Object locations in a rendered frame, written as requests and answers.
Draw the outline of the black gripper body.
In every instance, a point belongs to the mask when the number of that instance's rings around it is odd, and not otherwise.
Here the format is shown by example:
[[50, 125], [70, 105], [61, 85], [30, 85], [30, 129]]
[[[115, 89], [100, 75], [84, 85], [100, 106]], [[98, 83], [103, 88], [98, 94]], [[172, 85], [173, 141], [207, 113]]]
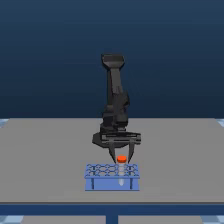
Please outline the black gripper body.
[[100, 147], [108, 147], [110, 143], [114, 143], [116, 147], [124, 147], [130, 142], [140, 144], [141, 134], [134, 132], [98, 132], [93, 135], [92, 142]]

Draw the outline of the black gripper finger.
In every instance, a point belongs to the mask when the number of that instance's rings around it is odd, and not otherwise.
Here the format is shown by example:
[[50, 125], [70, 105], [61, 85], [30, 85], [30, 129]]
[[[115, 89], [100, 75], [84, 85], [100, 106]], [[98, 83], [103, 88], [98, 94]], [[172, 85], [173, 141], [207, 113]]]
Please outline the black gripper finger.
[[115, 157], [115, 145], [114, 142], [109, 142], [108, 144], [109, 154], [112, 157], [112, 160], [116, 164], [116, 157]]
[[135, 142], [129, 143], [129, 153], [128, 153], [128, 163], [130, 163], [132, 156], [134, 154]]

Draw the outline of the clear tube with orange cap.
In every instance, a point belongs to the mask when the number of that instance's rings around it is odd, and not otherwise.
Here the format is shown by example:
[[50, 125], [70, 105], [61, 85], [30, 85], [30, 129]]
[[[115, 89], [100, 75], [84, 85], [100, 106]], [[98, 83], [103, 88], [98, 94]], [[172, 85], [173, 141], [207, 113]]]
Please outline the clear tube with orange cap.
[[127, 158], [125, 155], [119, 155], [117, 157], [117, 162], [118, 162], [118, 175], [120, 176], [118, 182], [120, 186], [124, 185], [124, 170], [125, 170], [125, 164], [126, 164]]

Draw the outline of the blue tube rack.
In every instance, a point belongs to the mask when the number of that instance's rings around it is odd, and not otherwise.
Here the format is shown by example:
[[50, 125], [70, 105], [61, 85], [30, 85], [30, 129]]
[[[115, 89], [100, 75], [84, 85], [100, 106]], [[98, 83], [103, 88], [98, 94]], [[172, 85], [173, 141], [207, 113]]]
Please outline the blue tube rack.
[[119, 185], [118, 164], [87, 164], [86, 191], [138, 191], [140, 173], [137, 164], [125, 164], [124, 185]]

